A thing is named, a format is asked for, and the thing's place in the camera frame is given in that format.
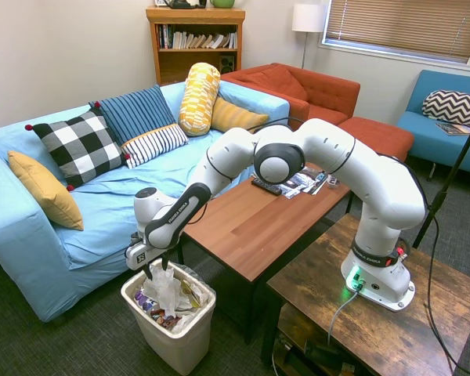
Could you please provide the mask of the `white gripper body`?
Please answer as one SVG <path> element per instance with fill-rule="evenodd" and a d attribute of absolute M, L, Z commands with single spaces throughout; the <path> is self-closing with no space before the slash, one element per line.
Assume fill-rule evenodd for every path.
<path fill-rule="evenodd" d="M 129 269 L 138 270 L 162 254 L 162 249 L 151 247 L 142 240 L 139 240 L 126 248 L 125 261 Z"/>

